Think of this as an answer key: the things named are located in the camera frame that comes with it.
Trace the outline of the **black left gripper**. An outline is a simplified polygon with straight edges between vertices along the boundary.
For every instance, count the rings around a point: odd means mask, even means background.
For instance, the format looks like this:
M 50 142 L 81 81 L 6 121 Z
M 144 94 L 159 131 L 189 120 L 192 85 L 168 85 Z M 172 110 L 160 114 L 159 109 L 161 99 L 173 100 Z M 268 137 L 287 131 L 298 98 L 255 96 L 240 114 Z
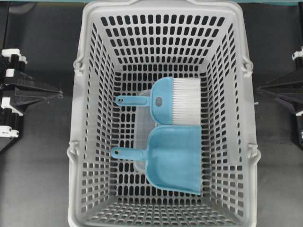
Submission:
M 52 98 L 63 98 L 63 93 L 56 87 L 37 81 L 23 73 L 27 59 L 19 49 L 3 49 L 0 52 L 0 136 L 17 138 L 19 120 L 24 116 L 16 106 L 32 105 Z M 9 86 L 15 88 L 12 95 Z

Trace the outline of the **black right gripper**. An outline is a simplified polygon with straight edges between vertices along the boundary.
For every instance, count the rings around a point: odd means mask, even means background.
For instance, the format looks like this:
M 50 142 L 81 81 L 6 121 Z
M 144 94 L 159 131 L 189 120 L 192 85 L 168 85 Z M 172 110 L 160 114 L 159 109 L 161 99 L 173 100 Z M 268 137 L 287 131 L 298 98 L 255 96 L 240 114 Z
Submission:
M 292 55 L 296 70 L 257 88 L 257 92 L 286 107 L 296 116 L 298 143 L 303 142 L 303 47 Z

